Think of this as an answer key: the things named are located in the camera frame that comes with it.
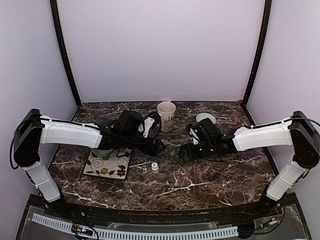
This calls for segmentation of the green weekly pill organizer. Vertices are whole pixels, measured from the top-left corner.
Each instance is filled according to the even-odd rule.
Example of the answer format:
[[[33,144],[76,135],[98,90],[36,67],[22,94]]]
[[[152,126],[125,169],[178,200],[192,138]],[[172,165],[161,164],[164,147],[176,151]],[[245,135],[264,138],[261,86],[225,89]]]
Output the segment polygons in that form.
[[[183,158],[180,157],[179,152],[177,150],[171,150],[168,152],[168,155],[178,164],[183,165],[185,161]]]

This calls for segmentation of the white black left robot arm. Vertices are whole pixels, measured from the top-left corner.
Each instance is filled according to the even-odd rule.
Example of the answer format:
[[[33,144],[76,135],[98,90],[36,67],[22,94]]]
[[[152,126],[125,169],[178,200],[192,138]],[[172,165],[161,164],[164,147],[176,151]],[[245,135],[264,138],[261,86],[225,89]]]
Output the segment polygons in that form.
[[[161,125],[157,112],[144,117],[136,111],[124,110],[118,119],[101,125],[51,118],[34,108],[13,133],[9,148],[10,165],[14,170],[23,168],[44,199],[51,203],[51,210],[58,217],[67,218],[71,208],[62,200],[61,190],[41,161],[40,145],[75,145],[103,151],[125,147],[155,157],[166,146],[157,133],[150,136],[149,131]]]

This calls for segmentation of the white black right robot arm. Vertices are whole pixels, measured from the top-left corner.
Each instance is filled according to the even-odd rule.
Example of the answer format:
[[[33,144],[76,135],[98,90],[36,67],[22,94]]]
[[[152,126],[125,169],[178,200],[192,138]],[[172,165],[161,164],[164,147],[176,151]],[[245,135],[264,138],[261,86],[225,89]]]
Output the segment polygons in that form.
[[[302,111],[295,111],[291,117],[280,121],[242,126],[222,133],[209,118],[204,118],[188,125],[192,143],[182,145],[178,155],[182,159],[198,160],[256,148],[293,146],[294,153],[288,164],[268,185],[265,198],[255,205],[255,213],[266,217],[274,210],[274,202],[320,162],[320,134],[314,123]]]

